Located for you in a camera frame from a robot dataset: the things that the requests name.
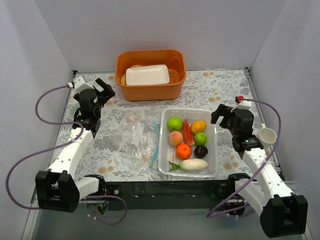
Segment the yellow plate in tub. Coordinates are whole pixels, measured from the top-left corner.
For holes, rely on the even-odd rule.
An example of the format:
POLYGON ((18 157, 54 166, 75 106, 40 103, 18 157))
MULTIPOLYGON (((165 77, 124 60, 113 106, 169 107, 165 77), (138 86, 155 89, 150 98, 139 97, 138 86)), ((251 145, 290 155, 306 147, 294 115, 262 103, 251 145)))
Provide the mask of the yellow plate in tub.
MULTIPOLYGON (((138 68, 138 67, 141 67, 142 65, 132 65, 131 68, 138 68)), ((122 77, 121 77, 121 80, 120 80, 121 84, 126 86, 127 85, 127 82, 126 82, 126 74, 124 74, 122 77)))

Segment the green apple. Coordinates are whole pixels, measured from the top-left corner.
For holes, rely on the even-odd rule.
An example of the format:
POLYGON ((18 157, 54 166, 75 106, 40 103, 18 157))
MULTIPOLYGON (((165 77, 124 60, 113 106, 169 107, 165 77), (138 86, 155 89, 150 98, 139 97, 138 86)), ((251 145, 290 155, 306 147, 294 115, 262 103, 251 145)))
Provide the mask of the green apple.
POLYGON ((171 117, 167 121, 167 128, 170 132, 179 132, 182 129, 183 121, 179 117, 171 117))

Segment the yellow mango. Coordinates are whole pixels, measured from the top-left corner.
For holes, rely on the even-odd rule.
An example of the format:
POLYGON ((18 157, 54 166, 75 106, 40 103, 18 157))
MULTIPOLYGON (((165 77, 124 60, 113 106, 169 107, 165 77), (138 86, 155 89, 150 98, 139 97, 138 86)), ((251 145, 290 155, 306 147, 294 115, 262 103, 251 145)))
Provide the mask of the yellow mango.
POLYGON ((190 130, 191 130, 191 133, 195 135, 197 133, 202 133, 206 129, 206 127, 207 127, 207 123, 205 121, 198 120, 193 122, 190 125, 190 130))

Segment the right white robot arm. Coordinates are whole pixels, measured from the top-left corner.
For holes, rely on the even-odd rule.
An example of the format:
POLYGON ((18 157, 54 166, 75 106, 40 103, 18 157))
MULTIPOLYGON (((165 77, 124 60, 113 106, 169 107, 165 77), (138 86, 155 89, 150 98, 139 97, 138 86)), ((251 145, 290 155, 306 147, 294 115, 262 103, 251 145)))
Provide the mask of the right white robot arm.
POLYGON ((306 231, 308 202, 303 195, 296 195, 267 161, 266 149, 276 146, 280 133, 261 124, 254 135, 250 107, 247 100, 236 107, 220 104, 211 114, 212 124, 222 117, 219 125, 230 131, 233 148, 253 172, 252 177, 228 177, 228 199, 244 198, 259 215, 262 230, 269 238, 302 235, 306 231))

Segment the floral table mat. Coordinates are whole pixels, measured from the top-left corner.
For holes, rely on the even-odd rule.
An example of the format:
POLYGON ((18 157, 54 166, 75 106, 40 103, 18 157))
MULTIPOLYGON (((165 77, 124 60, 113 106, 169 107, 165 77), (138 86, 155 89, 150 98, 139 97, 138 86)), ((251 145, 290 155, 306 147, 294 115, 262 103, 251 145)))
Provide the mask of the floral table mat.
MULTIPOLYGON (((253 99, 250 82, 243 70, 194 70, 186 72, 180 96, 176 100, 135 101, 124 99, 120 86, 115 80, 114 72, 79 73, 91 85, 100 87, 95 79, 101 78, 110 84, 115 97, 109 100, 102 109, 101 126, 93 142, 86 148, 75 171, 74 180, 78 181, 85 175, 101 175, 107 182, 135 181, 179 181, 179 177, 162 174, 158 170, 157 160, 151 169, 144 163, 131 160, 112 146, 109 134, 123 119, 129 110, 143 112, 150 120, 160 127, 163 109, 194 108, 213 112, 219 104, 235 105, 235 96, 253 99)), ((230 174, 246 173, 252 175, 250 168, 241 160, 232 147, 232 136, 227 129, 219 126, 217 131, 218 163, 217 180, 225 180, 230 174)))

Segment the white rectangular dish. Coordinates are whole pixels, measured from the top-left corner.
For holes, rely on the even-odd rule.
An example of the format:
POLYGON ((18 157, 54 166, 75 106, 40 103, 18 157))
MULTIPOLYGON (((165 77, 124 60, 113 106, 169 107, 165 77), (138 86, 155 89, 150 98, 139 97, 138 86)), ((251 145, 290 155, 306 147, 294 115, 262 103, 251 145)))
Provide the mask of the white rectangular dish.
POLYGON ((163 64, 130 67, 125 74, 127 86, 163 85, 170 82, 168 67, 163 64))

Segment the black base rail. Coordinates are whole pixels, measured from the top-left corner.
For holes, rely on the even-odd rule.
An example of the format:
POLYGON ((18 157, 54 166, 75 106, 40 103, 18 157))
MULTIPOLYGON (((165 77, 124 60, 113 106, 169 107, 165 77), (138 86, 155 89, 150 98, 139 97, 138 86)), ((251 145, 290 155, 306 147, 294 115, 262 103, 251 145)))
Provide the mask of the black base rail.
POLYGON ((232 193, 227 180, 119 181, 104 182, 102 196, 94 193, 87 201, 108 201, 110 211, 129 210, 210 210, 232 193))

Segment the white radish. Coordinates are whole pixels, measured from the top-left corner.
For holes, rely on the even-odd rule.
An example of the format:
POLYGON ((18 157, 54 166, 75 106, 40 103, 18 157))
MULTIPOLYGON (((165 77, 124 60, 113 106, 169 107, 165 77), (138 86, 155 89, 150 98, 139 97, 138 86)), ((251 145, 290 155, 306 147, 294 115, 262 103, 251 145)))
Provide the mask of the white radish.
POLYGON ((170 161, 169 164, 171 166, 171 168, 169 169, 170 172, 176 170, 182 170, 185 172, 198 172, 203 171, 208 167, 208 163, 200 158, 186 159, 183 160, 180 164, 176 164, 170 161))

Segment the watermelon slice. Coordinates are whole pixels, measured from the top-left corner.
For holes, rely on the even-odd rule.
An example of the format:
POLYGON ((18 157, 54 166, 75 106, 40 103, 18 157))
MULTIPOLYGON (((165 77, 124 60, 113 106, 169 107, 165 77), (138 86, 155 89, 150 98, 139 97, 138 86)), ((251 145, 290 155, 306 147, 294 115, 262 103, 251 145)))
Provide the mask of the watermelon slice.
POLYGON ((195 145, 193 134, 191 132, 189 121, 187 118, 183 121, 181 133, 183 135, 183 141, 185 142, 185 144, 188 144, 189 146, 195 145))

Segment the orange tangerine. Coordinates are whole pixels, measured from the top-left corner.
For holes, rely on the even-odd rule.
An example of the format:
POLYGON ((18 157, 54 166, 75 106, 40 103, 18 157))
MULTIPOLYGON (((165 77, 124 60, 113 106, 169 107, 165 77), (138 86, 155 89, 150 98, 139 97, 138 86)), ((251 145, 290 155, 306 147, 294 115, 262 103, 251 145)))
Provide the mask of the orange tangerine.
POLYGON ((176 147, 176 156, 180 160, 187 160, 192 155, 192 149, 188 144, 180 144, 176 147))

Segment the peach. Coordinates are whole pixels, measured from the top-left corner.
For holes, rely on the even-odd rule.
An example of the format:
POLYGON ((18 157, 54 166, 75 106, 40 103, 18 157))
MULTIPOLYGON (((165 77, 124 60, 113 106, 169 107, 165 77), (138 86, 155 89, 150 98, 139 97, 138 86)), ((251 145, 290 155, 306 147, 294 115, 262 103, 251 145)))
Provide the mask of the peach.
POLYGON ((183 142, 183 135, 179 131, 172 131, 169 136, 169 144, 173 147, 177 147, 183 142))

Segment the clear zip top bag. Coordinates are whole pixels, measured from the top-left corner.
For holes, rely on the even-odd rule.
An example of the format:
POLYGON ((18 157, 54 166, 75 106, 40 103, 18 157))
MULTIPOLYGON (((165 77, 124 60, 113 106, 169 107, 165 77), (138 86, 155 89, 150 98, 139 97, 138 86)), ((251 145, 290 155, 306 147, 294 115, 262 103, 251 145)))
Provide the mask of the clear zip top bag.
POLYGON ((159 139, 160 128, 156 122, 138 110, 124 112, 122 121, 109 135, 117 151, 150 169, 159 153, 159 139))

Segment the dark purple mangosteen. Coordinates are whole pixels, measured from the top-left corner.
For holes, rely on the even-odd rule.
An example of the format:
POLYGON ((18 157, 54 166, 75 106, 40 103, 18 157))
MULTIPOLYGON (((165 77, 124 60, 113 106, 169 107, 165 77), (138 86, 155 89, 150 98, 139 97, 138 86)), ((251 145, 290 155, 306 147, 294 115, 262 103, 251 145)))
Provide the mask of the dark purple mangosteen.
POLYGON ((198 159, 203 159, 207 154, 208 154, 208 149, 205 145, 198 145, 195 149, 194 149, 194 155, 198 158, 198 159))

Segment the green lime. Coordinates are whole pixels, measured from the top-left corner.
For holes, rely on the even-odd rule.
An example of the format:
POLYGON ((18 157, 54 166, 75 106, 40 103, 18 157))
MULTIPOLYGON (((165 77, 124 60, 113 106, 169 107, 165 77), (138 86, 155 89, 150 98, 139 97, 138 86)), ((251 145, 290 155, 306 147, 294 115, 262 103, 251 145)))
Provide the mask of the green lime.
POLYGON ((193 137, 196 146, 205 145, 208 141, 208 137, 204 132, 198 132, 193 137))

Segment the orange plastic tub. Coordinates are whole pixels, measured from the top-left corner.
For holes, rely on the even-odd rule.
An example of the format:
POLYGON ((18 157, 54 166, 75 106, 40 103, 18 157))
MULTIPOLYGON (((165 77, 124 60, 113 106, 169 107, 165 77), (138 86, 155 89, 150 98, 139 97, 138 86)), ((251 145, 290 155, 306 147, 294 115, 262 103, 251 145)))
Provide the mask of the orange plastic tub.
POLYGON ((175 49, 126 51, 116 61, 116 82, 130 102, 175 100, 186 77, 184 55, 175 49))

